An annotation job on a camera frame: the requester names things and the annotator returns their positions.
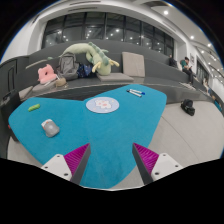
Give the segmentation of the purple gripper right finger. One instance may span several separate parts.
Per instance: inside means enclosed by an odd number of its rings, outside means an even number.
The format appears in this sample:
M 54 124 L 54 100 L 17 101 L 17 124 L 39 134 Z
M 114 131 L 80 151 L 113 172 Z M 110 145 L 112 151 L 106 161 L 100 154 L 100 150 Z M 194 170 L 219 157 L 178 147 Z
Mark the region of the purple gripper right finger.
M 145 185 L 182 169 L 182 166 L 167 153 L 157 154 L 134 143 L 132 153 Z

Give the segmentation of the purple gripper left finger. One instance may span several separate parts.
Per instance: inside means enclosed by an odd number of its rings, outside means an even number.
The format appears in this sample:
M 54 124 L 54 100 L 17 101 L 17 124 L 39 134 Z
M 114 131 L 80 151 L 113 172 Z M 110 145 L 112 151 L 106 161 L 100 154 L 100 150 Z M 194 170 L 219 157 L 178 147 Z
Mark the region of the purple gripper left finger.
M 42 166 L 42 169 L 79 185 L 90 154 L 90 144 L 87 143 L 66 155 L 56 154 Z

